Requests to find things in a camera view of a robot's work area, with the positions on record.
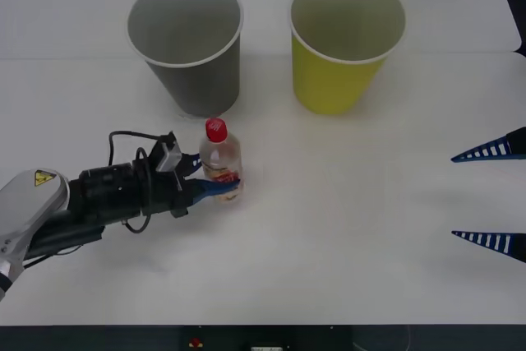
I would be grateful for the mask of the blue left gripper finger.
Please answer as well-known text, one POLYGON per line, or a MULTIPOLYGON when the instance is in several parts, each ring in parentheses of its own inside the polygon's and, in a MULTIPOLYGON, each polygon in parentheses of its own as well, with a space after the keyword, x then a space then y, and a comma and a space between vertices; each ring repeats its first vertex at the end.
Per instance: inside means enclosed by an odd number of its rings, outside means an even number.
POLYGON ((182 154, 178 163, 178 175, 180 177, 190 177, 201 168, 201 157, 199 154, 182 154))
POLYGON ((240 184, 240 179, 230 182, 216 182, 205 179, 192 179, 191 196, 192 203, 196 204, 206 197, 222 196, 235 192, 240 184))

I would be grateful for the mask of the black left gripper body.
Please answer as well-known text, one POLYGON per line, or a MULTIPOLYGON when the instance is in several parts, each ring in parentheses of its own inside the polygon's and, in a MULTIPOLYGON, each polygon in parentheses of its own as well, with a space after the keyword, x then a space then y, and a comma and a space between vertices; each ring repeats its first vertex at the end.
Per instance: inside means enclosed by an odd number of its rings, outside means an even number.
POLYGON ((196 204, 200 188, 196 179, 186 180, 174 171, 153 172, 150 183, 145 184, 143 192, 143 215, 169 212, 174 218, 181 218, 188 215, 189 208, 196 204))

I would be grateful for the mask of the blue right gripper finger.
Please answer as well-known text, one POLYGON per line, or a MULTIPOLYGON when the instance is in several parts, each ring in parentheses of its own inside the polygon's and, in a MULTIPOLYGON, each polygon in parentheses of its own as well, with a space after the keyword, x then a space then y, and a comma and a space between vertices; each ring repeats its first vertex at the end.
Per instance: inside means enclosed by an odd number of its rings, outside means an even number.
POLYGON ((452 162, 484 160, 525 160, 525 127, 451 158, 452 162))
POLYGON ((524 233, 479 233, 457 230, 451 233, 472 244, 525 262, 526 235, 524 233))

